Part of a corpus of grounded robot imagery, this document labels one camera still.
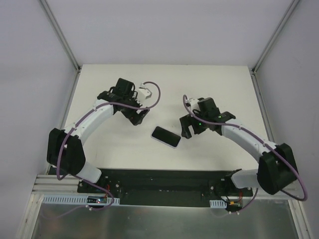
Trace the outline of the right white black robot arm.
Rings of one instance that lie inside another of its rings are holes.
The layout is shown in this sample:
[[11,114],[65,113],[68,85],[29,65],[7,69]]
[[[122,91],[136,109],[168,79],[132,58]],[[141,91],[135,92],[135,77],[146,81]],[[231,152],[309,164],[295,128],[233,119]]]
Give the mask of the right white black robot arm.
[[212,98],[182,98],[188,114],[181,117],[181,135],[190,139],[209,129],[244,149],[258,163],[253,170],[237,169],[227,177],[237,189],[255,187],[274,195],[297,180],[297,167],[292,149],[278,145],[248,130],[230,112],[220,112]]

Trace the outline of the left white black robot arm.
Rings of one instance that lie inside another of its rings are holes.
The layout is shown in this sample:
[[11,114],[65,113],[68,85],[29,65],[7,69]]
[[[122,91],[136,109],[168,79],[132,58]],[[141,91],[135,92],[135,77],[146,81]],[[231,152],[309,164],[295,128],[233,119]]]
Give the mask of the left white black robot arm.
[[58,180],[70,174],[91,183],[97,183],[102,171],[86,160],[83,149],[88,137],[107,119],[120,112],[132,125],[142,123],[155,105],[143,103],[152,97],[148,82],[136,87],[133,82],[119,78],[116,85],[101,92],[93,106],[76,122],[64,129],[54,128],[49,133],[47,162],[56,167]]

